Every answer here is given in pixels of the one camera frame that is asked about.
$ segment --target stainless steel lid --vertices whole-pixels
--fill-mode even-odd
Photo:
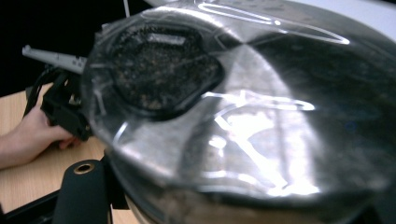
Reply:
[[[180,1],[98,34],[83,104],[156,222],[347,220],[395,183],[395,55],[323,9]]]

